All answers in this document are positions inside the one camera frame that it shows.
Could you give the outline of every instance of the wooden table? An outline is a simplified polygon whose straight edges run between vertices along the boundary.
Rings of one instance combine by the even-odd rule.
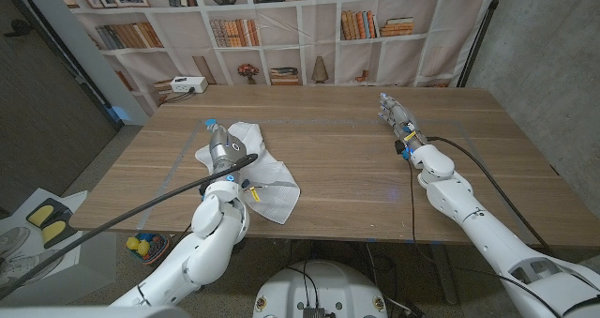
[[[211,85],[202,95],[161,106],[70,223],[95,228],[206,176],[194,153],[209,143],[203,121],[216,118],[227,127],[237,121],[260,124],[267,149],[286,163],[301,190],[285,225],[251,212],[248,236],[412,240],[409,167],[396,155],[391,127],[377,116],[380,92],[408,107],[427,136],[446,137],[483,159],[548,244],[600,244],[598,219],[483,89]],[[435,144],[454,160],[488,210],[534,242],[474,163],[454,147]],[[417,240],[470,242],[429,204],[414,178]],[[143,230],[184,231],[200,201],[192,189],[156,206]],[[142,216],[113,229],[136,230]]]

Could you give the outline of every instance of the cable connector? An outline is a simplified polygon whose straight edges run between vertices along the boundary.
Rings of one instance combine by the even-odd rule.
[[[396,140],[394,142],[394,148],[396,149],[397,155],[401,155],[403,159],[409,160],[411,156],[409,153],[409,149],[404,145],[404,143],[401,140]]]

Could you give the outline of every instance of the yellow object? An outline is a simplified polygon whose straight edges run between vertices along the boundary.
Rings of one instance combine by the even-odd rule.
[[[58,220],[42,229],[41,235],[44,238],[44,244],[60,235],[65,228],[67,228],[67,224],[63,220]]]
[[[29,220],[32,224],[36,226],[40,226],[41,223],[47,219],[50,214],[53,212],[54,207],[51,205],[44,205],[40,209],[38,209],[35,213],[31,214],[27,220]]]
[[[412,133],[409,134],[409,136],[404,138],[404,141],[409,141],[414,135],[416,135],[416,133],[413,131]]]
[[[259,193],[256,192],[256,189],[254,189],[254,187],[250,188],[250,192],[252,193],[252,196],[254,196],[254,201],[256,201],[256,202],[261,201],[261,199],[259,198]]]
[[[150,250],[150,243],[146,242],[145,240],[140,241],[140,244],[138,244],[138,253],[140,254],[140,256],[145,256],[148,254],[148,251]]]
[[[125,245],[130,250],[135,250],[140,245],[140,240],[138,238],[136,238],[136,237],[130,237],[130,238],[127,239],[127,243],[125,243]]]

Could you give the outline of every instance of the table leg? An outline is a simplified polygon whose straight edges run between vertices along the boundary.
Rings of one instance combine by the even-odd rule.
[[[442,285],[443,298],[446,303],[450,305],[458,304],[457,287],[454,284],[454,278],[452,277],[452,270],[449,265],[448,255],[446,249],[442,244],[429,245],[433,259],[436,261],[436,270],[438,271],[438,278]]]

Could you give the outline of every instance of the bookshelf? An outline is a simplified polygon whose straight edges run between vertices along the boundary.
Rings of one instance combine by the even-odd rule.
[[[116,23],[150,23],[161,49],[101,50],[115,70],[124,72],[134,87],[133,96],[153,113],[158,97],[152,83],[175,75],[201,75],[192,56],[206,59],[217,83],[244,84],[237,67],[250,63],[261,70],[255,79],[268,84],[269,69],[297,67],[301,84],[310,80],[317,56],[322,56],[329,79],[337,85],[425,86],[451,83],[462,71],[476,28],[491,0],[296,0],[252,4],[237,0],[218,6],[197,0],[196,7],[169,7],[168,0],[148,0],[150,8],[90,8],[76,0],[72,8],[84,29],[97,38],[95,26]],[[414,17],[413,34],[385,38],[344,40],[341,12],[370,10],[379,26],[387,19]],[[256,20],[261,46],[218,47],[211,20]],[[369,70],[365,82],[354,80]]]

